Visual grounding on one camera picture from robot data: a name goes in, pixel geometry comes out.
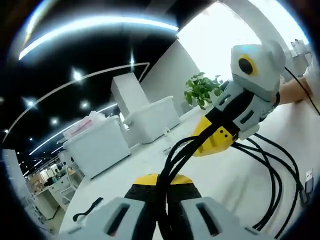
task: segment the white wall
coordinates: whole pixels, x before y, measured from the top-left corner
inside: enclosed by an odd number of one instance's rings
[[[184,47],[176,40],[156,62],[141,83],[151,103],[173,96],[174,107],[181,116],[185,102],[186,81],[200,71]]]

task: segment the white storage box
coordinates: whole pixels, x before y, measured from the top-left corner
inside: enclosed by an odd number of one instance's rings
[[[112,116],[63,144],[86,177],[93,178],[131,154],[120,126]]]
[[[130,113],[124,120],[140,144],[148,144],[161,137],[166,129],[180,123],[173,96],[151,103]]]
[[[85,116],[83,119],[77,122],[74,126],[64,131],[63,136],[66,140],[70,140],[74,136],[93,127],[98,123],[103,122],[104,120],[106,120],[106,117],[104,114],[96,111],[91,111],[89,116]]]

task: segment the floor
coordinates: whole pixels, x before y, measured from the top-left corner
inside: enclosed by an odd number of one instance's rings
[[[65,211],[60,207],[56,212],[55,216],[51,220],[45,221],[43,224],[47,227],[47,229],[55,234],[59,233],[60,226],[62,224],[62,220],[64,219]]]

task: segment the cable connector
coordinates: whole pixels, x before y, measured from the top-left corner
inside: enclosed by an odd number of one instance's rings
[[[302,206],[308,205],[309,204],[309,198],[308,198],[304,188],[299,191],[299,195],[300,195],[301,205]]]
[[[306,172],[304,188],[306,194],[311,194],[314,190],[314,173],[312,169]]]

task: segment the wire bundle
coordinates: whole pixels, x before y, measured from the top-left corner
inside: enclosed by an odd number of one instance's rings
[[[193,153],[199,148],[199,146],[201,146],[205,142],[205,140],[207,139],[206,136],[208,134],[210,134],[210,131],[212,131],[212,129],[209,129],[209,127],[208,127],[208,129],[204,130],[199,136],[187,137],[187,138],[184,138],[184,139],[180,140],[179,142],[177,142],[173,146],[172,150],[170,151],[170,153],[166,159],[165,166],[164,166],[161,174],[159,175],[156,186],[157,186],[157,190],[158,190],[158,194],[159,194],[159,198],[158,198],[159,206],[162,206],[162,207],[159,207],[159,209],[158,209],[157,221],[158,221],[161,235],[162,235],[163,239],[165,239],[165,240],[172,239],[172,231],[171,231],[171,226],[169,224],[170,221],[168,220],[168,215],[167,215],[165,204],[164,204],[164,202],[166,200],[166,188],[172,182],[172,180],[175,178],[175,176],[178,174],[180,169],[191,158]],[[271,166],[268,157],[281,163],[290,172],[290,174],[292,175],[293,179],[296,182],[296,190],[295,190],[295,194],[294,194],[294,198],[292,201],[290,211],[288,213],[288,216],[287,216],[284,224],[282,225],[279,232],[275,236],[275,238],[278,238],[282,234],[282,232],[284,231],[285,227],[287,226],[287,224],[293,214],[293,211],[294,211],[296,203],[297,203],[298,194],[300,193],[300,199],[303,204],[307,202],[307,200],[305,198],[306,194],[305,194],[304,187],[300,182],[298,166],[297,166],[295,160],[293,159],[293,157],[283,147],[279,146],[275,142],[270,141],[269,139],[267,139],[257,133],[255,134],[255,136],[264,140],[265,142],[273,145],[274,147],[278,148],[282,152],[284,152],[284,154],[291,160],[293,167],[294,167],[294,170],[292,170],[292,168],[285,161],[280,159],[279,157],[274,156],[273,154],[271,154],[269,152],[263,151],[262,148],[255,141],[253,141],[250,138],[248,138],[247,140],[250,143],[252,143],[255,147],[243,145],[243,144],[240,144],[237,142],[235,142],[232,145],[232,147],[234,147],[235,149],[238,149],[238,150],[242,151],[243,153],[248,154],[250,157],[254,158],[258,162],[263,164],[265,167],[268,168],[269,173],[270,173],[271,189],[272,189],[270,204],[269,204],[269,207],[268,207],[265,215],[262,217],[262,219],[257,224],[255,224],[253,226],[254,229],[260,231],[268,223],[268,221],[270,220],[270,218],[272,217],[272,215],[274,214],[275,210],[277,209],[277,207],[279,205],[279,202],[280,202],[281,196],[282,196],[282,191],[283,191],[283,184],[282,184],[281,177],[277,173],[277,171]],[[186,146],[184,146],[184,148],[181,151],[179,151],[176,154],[176,156],[173,158],[174,153],[178,149],[178,147],[186,142],[188,142],[188,144]],[[249,150],[262,154],[263,159],[261,159],[260,157],[258,157],[255,154],[253,154]],[[278,182],[277,196],[276,196],[276,180]]]

